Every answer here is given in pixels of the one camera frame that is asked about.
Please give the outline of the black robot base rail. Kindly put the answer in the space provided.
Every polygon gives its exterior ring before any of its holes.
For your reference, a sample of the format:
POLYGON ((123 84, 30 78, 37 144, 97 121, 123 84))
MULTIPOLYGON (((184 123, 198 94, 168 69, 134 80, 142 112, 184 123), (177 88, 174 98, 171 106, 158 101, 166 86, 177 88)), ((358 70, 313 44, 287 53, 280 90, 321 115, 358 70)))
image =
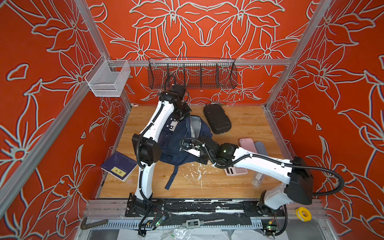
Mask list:
POLYGON ((284 217, 283 207, 277 210, 261 208, 257 199, 161 199, 160 205, 129 199, 126 217, 161 217, 168 214, 240 214, 246 217, 284 217))

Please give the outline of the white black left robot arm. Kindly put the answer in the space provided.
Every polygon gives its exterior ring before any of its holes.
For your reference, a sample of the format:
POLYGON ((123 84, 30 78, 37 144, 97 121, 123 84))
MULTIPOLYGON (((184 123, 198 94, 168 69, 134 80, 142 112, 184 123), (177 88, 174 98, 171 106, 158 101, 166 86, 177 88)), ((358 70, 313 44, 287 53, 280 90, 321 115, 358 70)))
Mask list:
POLYGON ((152 200, 152 180, 156 163, 160 160, 162 149, 159 138, 167 119, 174 116, 180 121, 189 116, 191 109, 184 101, 185 90, 163 91, 159 96, 157 107, 146 127, 132 137, 136 159, 139 165, 138 186, 134 194, 143 209, 161 205, 163 201, 152 200))

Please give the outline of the navy blue student backpack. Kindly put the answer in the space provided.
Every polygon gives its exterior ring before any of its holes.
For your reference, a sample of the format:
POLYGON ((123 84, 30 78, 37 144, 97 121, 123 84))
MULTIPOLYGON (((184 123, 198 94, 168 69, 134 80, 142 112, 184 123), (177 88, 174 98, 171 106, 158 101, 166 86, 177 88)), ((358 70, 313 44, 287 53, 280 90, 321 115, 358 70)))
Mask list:
POLYGON ((193 148, 198 143, 192 139, 200 137, 212 137, 210 127, 199 116, 189 116, 181 121, 177 121, 174 116, 166 120, 158 144, 162 149, 160 161, 174 166, 165 189, 169 190, 177 173, 179 166, 196 162, 199 157, 190 154, 187 150, 193 148))

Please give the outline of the purple notebook yellow label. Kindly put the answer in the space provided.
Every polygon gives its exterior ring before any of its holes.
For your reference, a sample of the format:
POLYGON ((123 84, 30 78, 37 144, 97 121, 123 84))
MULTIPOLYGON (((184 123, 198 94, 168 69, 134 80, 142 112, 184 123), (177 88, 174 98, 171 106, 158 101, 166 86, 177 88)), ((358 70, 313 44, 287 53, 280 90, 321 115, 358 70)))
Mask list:
POLYGON ((101 164, 101 169, 125 182, 137 166, 137 161, 122 153, 115 152, 101 164))

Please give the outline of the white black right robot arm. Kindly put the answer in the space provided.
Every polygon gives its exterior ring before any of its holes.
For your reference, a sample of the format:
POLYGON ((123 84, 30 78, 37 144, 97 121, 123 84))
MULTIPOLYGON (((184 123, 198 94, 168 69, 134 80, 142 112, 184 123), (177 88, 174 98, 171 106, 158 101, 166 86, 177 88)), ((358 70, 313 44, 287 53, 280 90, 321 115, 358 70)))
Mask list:
POLYGON ((201 156, 217 168, 245 168, 279 180, 281 184, 278 187, 262 193, 259 203, 261 208, 276 210, 292 202, 311 205, 313 197, 334 195, 345 186, 345 180, 339 173, 322 167, 308 166, 298 157, 294 160, 276 159, 247 151, 234 144, 219 145, 207 136, 198 138, 198 149, 201 156), (334 176, 337 185, 326 192, 314 192, 312 171, 334 176))

